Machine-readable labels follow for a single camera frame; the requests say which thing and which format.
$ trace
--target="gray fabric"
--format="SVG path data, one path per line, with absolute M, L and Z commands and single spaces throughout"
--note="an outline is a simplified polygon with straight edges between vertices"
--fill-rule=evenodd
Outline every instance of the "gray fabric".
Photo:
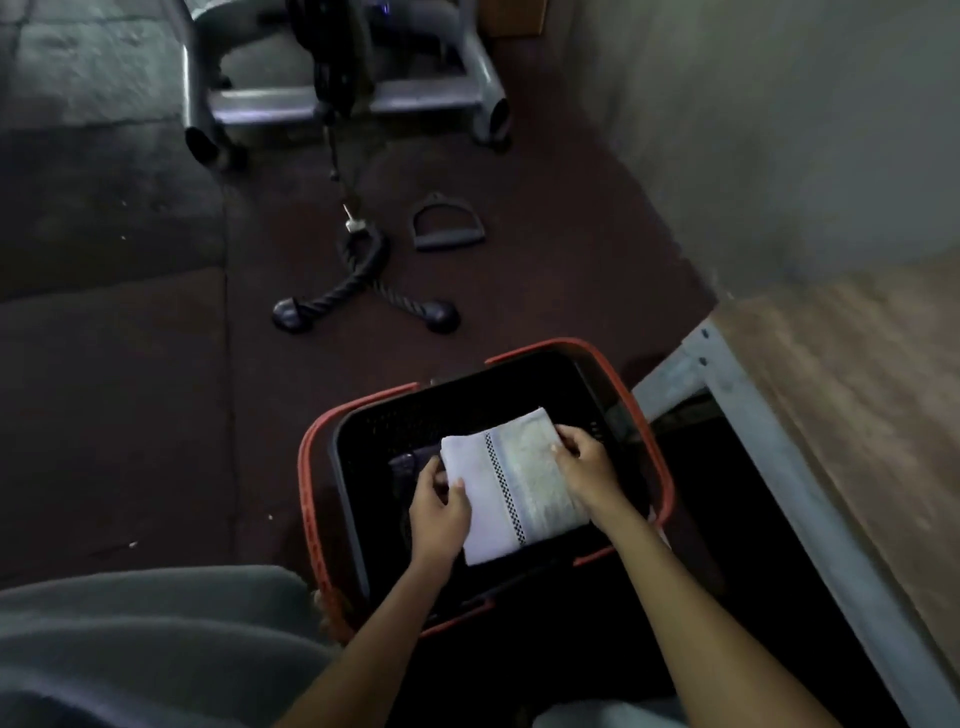
M 0 724 L 269 726 L 332 659 L 274 567 L 99 574 L 0 593 Z
M 641 705 L 617 700 L 583 700 L 555 705 L 534 720 L 533 728 L 683 728 L 677 698 Z

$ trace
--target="hand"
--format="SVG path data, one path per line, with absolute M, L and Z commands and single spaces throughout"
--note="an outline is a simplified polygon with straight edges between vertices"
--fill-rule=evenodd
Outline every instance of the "hand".
M 410 505 L 411 565 L 425 568 L 445 582 L 470 530 L 470 501 L 463 478 L 450 485 L 446 503 L 440 499 L 434 487 L 439 467 L 440 457 L 434 455 L 417 480 Z
M 597 527 L 607 531 L 617 514 L 633 509 L 616 481 L 607 449 L 579 427 L 557 425 L 557 432 L 566 448 L 555 445 L 553 454 L 566 487 Z

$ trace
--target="laundry basket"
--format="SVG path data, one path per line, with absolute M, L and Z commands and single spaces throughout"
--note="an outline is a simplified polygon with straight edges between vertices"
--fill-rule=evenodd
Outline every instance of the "laundry basket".
M 627 456 L 608 424 L 611 396 L 620 397 L 656 468 L 660 500 L 650 508 L 650 489 L 635 458 Z M 324 413 L 300 445 L 300 505 L 310 553 L 330 623 L 342 643 L 353 631 L 342 593 L 328 575 L 317 528 L 310 458 L 318 432 L 338 417 L 329 441 L 356 582 L 374 609 L 410 561 L 402 538 L 409 503 L 398 500 L 389 461 L 437 445 L 446 435 L 466 435 L 546 409 L 558 424 L 582 427 L 607 449 L 631 502 L 663 525 L 673 507 L 673 483 L 649 425 L 636 401 L 603 355 L 587 342 L 553 339 L 487 361 L 485 369 L 421 387 L 406 384 L 349 402 Z M 423 634 L 446 629 L 491 609 L 496 597 L 533 574 L 583 565 L 611 552 L 592 524 L 534 544 L 487 564 L 467 567 L 462 557 L 437 600 Z

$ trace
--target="concrete wall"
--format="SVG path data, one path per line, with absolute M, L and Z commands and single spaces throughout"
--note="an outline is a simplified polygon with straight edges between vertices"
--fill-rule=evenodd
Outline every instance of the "concrete wall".
M 546 35 L 721 296 L 960 243 L 957 0 L 551 0 Z

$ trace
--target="cardboard box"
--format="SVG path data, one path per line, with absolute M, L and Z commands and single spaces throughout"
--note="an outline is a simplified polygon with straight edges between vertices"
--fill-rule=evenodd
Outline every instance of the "cardboard box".
M 480 30 L 489 37 L 539 36 L 547 0 L 478 0 Z

